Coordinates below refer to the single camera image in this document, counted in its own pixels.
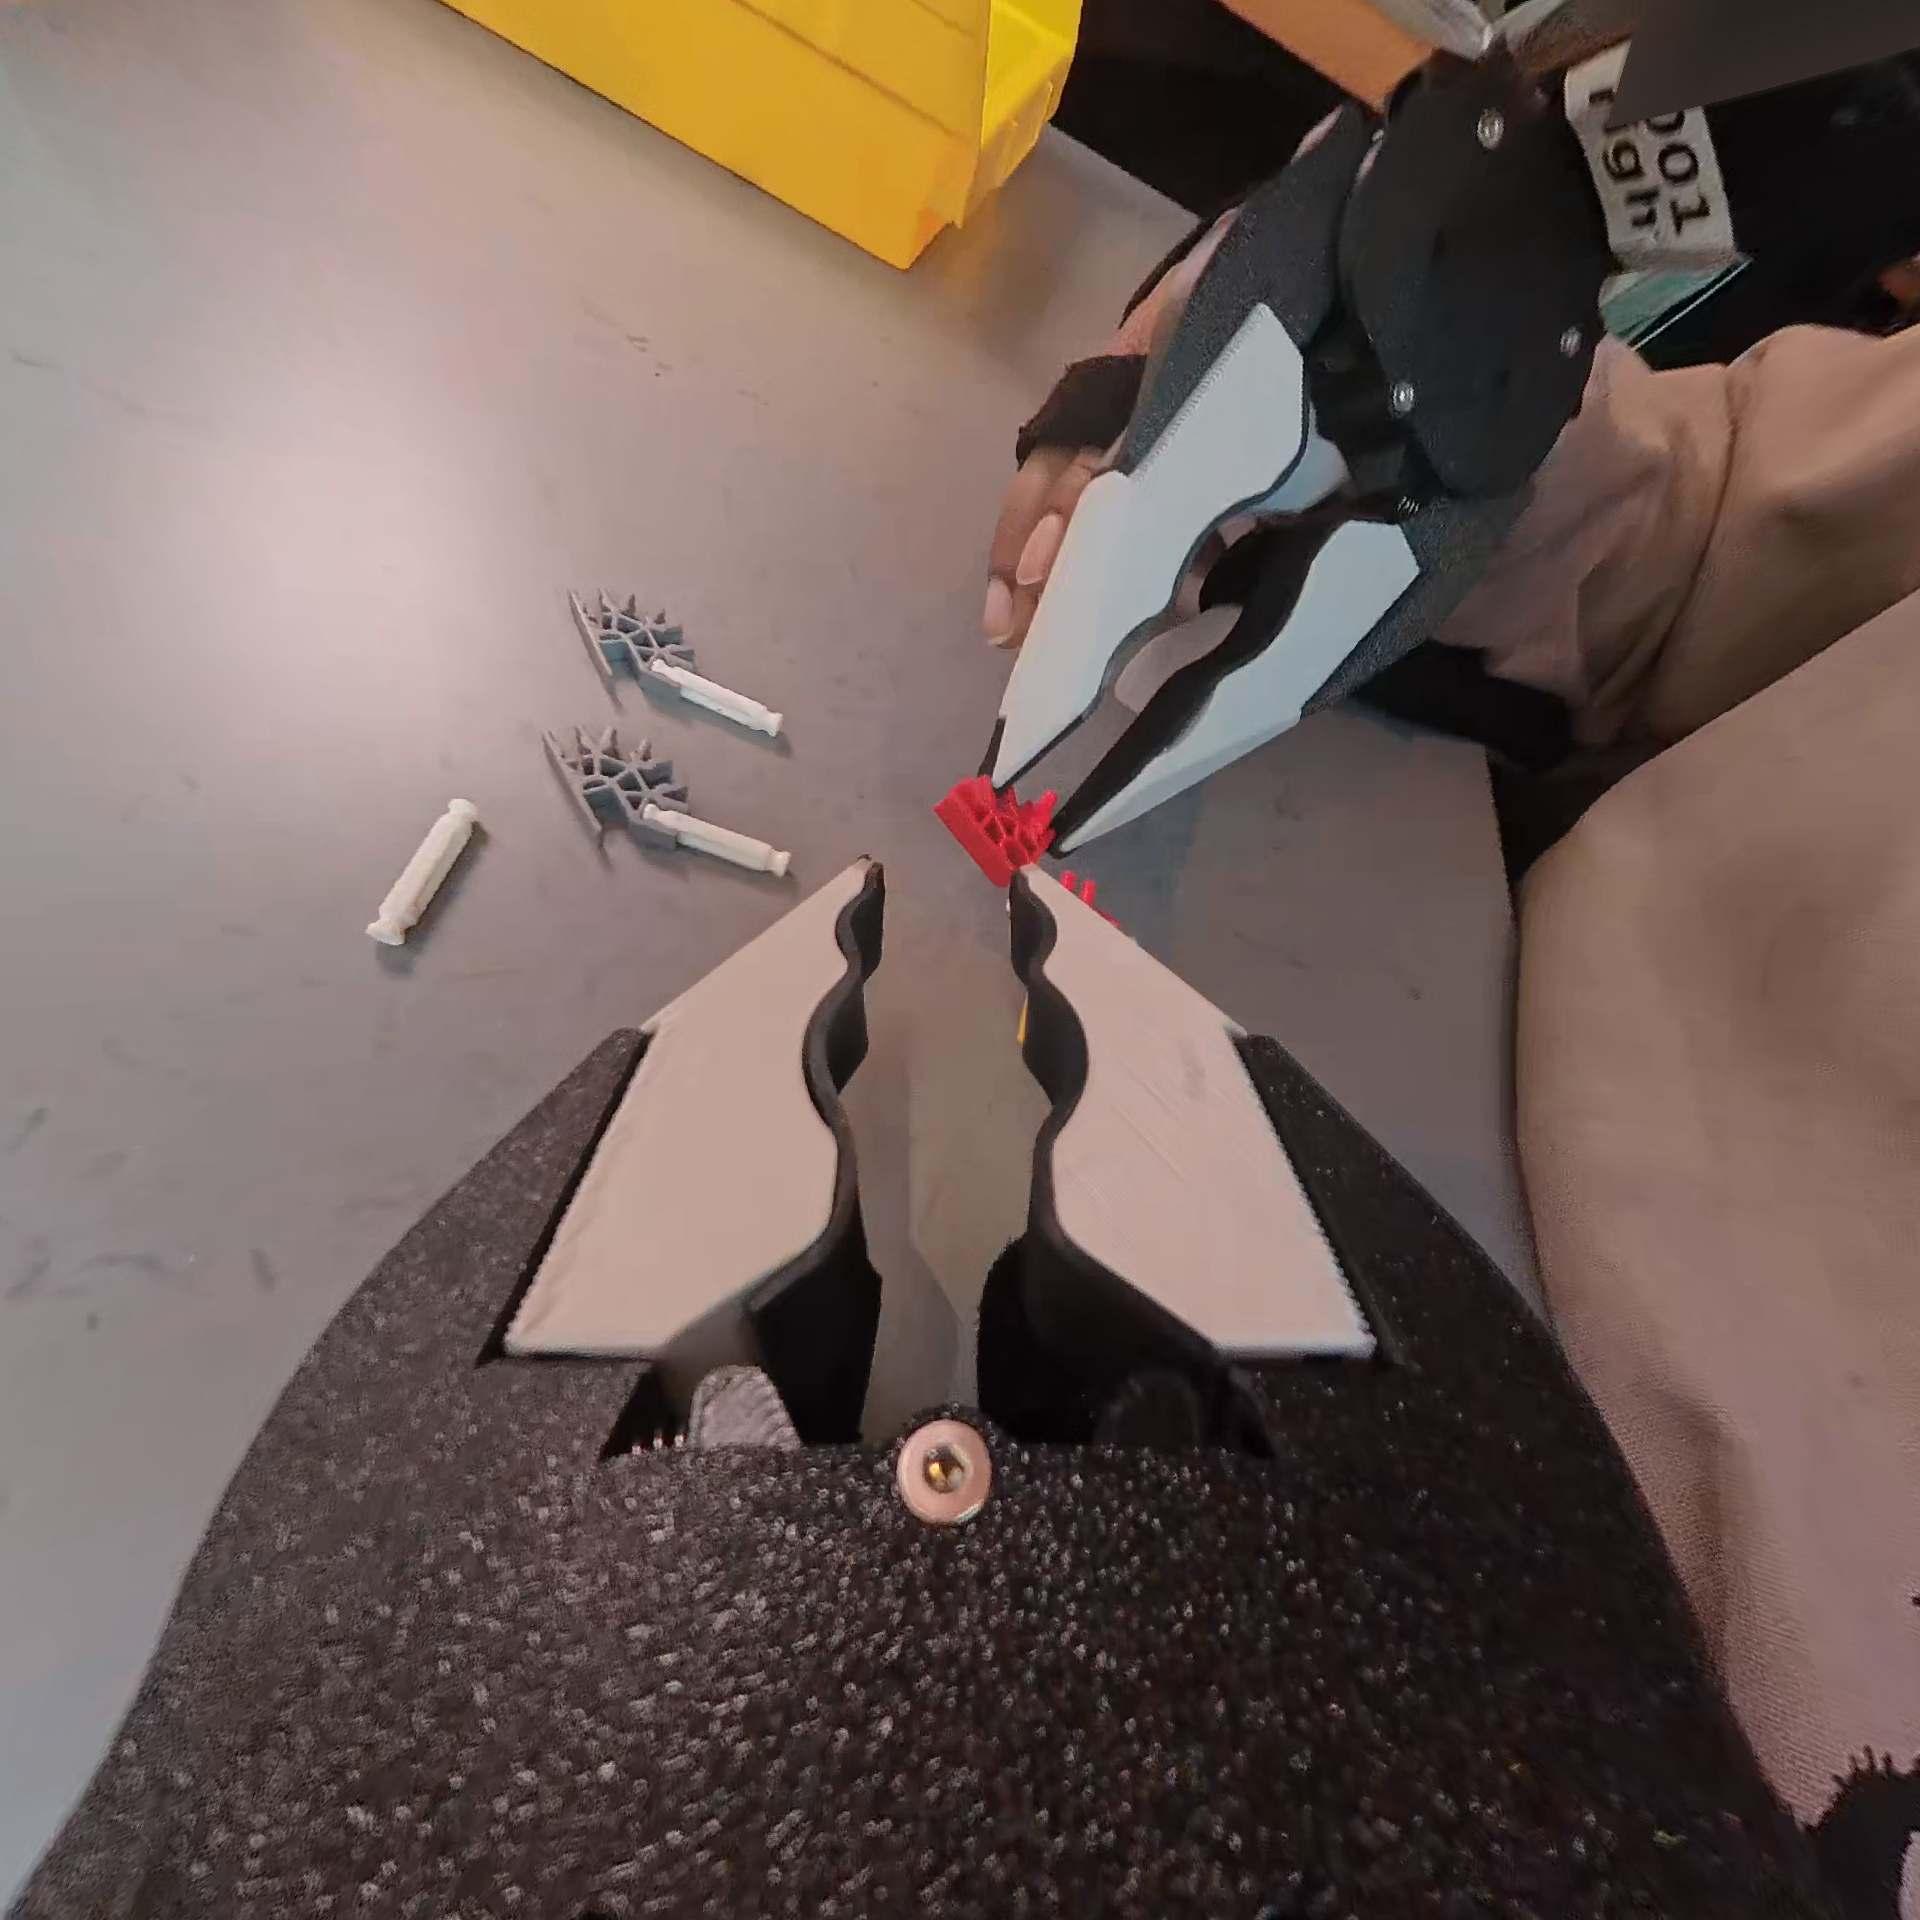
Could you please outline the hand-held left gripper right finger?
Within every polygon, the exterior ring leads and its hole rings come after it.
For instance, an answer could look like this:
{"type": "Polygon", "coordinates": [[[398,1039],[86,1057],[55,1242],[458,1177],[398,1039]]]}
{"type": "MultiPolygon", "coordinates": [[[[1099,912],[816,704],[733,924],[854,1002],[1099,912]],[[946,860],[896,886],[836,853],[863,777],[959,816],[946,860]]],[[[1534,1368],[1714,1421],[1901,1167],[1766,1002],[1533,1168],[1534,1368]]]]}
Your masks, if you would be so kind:
{"type": "Polygon", "coordinates": [[[1034,1218],[977,1305],[977,1407],[1034,1446],[1117,1434],[1127,1407],[1241,1446],[1253,1375],[1375,1368],[1251,1032],[1041,868],[1009,891],[1009,937],[1044,1126],[1034,1218]]]}

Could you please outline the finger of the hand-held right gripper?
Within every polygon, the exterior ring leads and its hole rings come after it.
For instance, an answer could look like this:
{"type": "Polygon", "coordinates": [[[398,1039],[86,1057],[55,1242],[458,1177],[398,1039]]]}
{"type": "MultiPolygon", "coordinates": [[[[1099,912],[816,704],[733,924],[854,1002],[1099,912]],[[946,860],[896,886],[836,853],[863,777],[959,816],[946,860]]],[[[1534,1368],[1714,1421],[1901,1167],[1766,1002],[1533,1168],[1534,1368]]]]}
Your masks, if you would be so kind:
{"type": "Polygon", "coordinates": [[[1016,790],[1099,714],[1107,664],[1175,598],[1220,527],[1306,518],[1342,481],[1347,461],[1310,423],[1299,339],[1251,301],[1162,436],[1085,481],[1000,697],[995,790],[1016,790]]]}
{"type": "Polygon", "coordinates": [[[1147,644],[1117,680],[1132,725],[1050,804],[1050,853],[1085,853],[1287,735],[1415,579],[1405,527],[1306,518],[1251,531],[1220,564],[1208,612],[1174,644],[1147,644]]]}

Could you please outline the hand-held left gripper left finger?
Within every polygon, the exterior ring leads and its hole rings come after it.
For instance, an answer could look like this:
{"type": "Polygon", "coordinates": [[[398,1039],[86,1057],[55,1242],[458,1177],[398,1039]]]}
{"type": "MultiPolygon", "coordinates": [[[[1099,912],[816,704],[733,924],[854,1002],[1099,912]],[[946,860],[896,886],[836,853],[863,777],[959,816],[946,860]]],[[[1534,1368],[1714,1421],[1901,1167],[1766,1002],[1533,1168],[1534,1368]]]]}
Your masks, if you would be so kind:
{"type": "Polygon", "coordinates": [[[504,1309],[504,1358],[639,1358],[670,1416],[755,1368],[855,1446],[884,1271],[844,1082],[863,1060],[884,860],[854,860],[639,1021],[639,1060],[504,1309]]]}

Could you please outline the person's right forearm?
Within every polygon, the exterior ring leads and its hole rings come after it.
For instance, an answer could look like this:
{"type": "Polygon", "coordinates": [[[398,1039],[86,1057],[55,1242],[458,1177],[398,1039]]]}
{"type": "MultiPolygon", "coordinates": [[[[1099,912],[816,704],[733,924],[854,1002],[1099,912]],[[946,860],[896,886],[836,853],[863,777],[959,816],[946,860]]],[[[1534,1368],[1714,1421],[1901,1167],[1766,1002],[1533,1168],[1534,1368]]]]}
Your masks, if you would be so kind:
{"type": "Polygon", "coordinates": [[[1476,596],[1446,616],[1576,753],[1668,753],[1920,596],[1920,339],[1778,327],[1655,375],[1602,341],[1576,423],[1476,596]]]}

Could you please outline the person's right hand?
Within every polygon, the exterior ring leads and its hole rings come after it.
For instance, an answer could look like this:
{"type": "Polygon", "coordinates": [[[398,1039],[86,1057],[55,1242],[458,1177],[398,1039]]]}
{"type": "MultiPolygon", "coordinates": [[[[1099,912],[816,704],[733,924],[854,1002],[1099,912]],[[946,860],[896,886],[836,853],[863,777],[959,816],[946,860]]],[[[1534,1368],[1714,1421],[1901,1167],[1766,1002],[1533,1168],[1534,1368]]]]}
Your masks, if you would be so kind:
{"type": "Polygon", "coordinates": [[[1041,596],[1050,579],[1058,531],[1085,502],[1085,481],[1117,461],[1117,436],[1132,426],[1147,358],[1174,341],[1198,270],[1208,265],[1220,233],[1230,222],[1198,224],[1162,270],[1127,301],[1117,339],[1058,364],[1044,406],[1016,436],[1016,481],[1000,502],[995,531],[995,579],[980,579],[980,644],[1024,650],[1041,596]]]}

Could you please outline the short white toy rod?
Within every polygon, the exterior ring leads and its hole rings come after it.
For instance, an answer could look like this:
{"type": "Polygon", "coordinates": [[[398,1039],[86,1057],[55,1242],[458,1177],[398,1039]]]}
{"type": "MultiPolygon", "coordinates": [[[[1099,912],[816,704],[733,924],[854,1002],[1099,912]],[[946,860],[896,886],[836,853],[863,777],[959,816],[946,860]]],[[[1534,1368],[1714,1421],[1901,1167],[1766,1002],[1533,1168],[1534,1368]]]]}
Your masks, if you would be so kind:
{"type": "Polygon", "coordinates": [[[639,816],[647,816],[655,837],[670,837],[678,853],[725,860],[725,868],[744,868],[744,874],[791,874],[791,853],[776,853],[776,840],[755,840],[755,837],[744,837],[744,829],[713,829],[713,816],[684,816],[684,810],[665,810],[665,804],[647,804],[639,816]]]}
{"type": "Polygon", "coordinates": [[[420,837],[420,853],[413,853],[413,860],[398,868],[398,886],[382,891],[382,906],[377,906],[377,924],[366,924],[377,941],[409,941],[409,937],[420,929],[420,912],[436,906],[436,891],[443,891],[443,874],[458,868],[472,837],[477,837],[477,804],[456,800],[456,804],[436,810],[436,829],[420,837]]]}
{"type": "Polygon", "coordinates": [[[782,735],[782,714],[766,714],[755,697],[733,697],[670,656],[639,664],[655,684],[670,684],[678,704],[725,716],[725,725],[748,725],[748,735],[782,735]]]}

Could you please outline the grey toy connector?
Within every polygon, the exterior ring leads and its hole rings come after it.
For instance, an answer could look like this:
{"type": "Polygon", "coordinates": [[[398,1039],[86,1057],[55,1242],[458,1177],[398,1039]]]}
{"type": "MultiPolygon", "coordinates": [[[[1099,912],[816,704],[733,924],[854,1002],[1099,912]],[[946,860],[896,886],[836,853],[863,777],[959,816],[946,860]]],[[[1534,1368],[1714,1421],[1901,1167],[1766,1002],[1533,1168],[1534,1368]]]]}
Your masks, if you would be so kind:
{"type": "Polygon", "coordinates": [[[684,777],[670,773],[670,754],[655,754],[647,741],[627,741],[613,725],[582,735],[535,735],[563,800],[576,804],[582,837],[639,837],[639,840],[678,840],[670,829],[684,816],[684,777]]]}
{"type": "Polygon", "coordinates": [[[582,612],[582,596],[572,596],[572,624],[576,624],[608,704],[627,680],[655,680],[670,697],[692,680],[692,650],[665,612],[647,616],[639,598],[608,598],[608,596],[595,596],[595,612],[582,612]]]}

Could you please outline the yellow plastic bin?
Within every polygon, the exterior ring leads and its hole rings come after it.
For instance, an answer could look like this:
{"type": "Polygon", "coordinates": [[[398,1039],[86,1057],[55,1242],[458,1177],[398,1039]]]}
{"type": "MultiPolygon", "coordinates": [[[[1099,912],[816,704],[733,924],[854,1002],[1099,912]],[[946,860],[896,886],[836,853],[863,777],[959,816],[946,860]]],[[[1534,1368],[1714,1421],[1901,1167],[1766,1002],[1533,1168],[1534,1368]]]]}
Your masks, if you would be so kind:
{"type": "Polygon", "coordinates": [[[969,224],[1058,108],[1078,0],[456,0],[884,265],[969,224]]]}

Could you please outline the person's beige sweater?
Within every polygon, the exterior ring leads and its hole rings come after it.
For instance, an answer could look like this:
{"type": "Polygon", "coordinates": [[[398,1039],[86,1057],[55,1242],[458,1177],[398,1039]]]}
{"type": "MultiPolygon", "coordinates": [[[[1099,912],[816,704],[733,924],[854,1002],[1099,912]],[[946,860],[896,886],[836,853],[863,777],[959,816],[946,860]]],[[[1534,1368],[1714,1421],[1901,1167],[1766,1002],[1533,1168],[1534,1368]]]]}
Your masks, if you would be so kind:
{"type": "Polygon", "coordinates": [[[1525,1183],[1576,1384],[1842,1911],[1909,1911],[1909,598],[1612,777],[1525,886],[1525,1183]]]}

